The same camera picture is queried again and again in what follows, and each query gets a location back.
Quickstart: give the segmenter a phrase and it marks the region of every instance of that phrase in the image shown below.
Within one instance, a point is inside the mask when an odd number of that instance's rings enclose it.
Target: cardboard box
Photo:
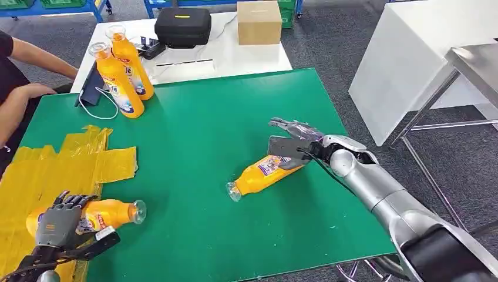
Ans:
[[[238,44],[280,43],[282,17],[276,1],[237,2]]]

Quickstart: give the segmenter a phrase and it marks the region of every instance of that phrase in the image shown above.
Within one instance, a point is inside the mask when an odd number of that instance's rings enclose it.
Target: person's hand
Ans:
[[[20,86],[14,89],[14,91],[19,93],[20,95],[24,95],[28,99],[56,93],[52,88],[40,83],[30,83],[24,86]]]

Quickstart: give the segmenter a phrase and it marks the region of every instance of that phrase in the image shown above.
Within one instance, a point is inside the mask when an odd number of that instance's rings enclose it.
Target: person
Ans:
[[[40,83],[30,83],[9,57],[73,80],[78,72],[61,58],[0,31],[0,179],[19,147],[41,96],[57,91]],[[68,93],[69,89],[65,86],[59,90]]]

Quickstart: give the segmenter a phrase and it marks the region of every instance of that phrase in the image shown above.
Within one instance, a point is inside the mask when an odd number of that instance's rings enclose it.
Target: green table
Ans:
[[[271,117],[346,134],[314,69],[156,86],[136,120],[97,120],[75,95],[47,96],[22,145],[58,146],[84,125],[111,127],[109,148],[138,148],[135,178],[102,196],[144,200],[142,225],[90,263],[88,281],[234,281],[394,252],[375,218],[316,163],[233,202],[225,184],[263,156]],[[92,112],[113,107],[101,99]]]

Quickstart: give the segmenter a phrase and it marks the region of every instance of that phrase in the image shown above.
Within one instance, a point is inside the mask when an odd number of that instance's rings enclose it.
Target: robotic arm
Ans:
[[[296,135],[289,128],[313,129],[303,123],[278,120],[279,124],[270,125],[283,128],[293,137]],[[498,261],[469,233],[444,221],[411,196],[363,144],[338,135],[322,135],[315,140],[272,136],[268,154],[315,159],[328,165],[388,232],[411,281],[498,281]]]

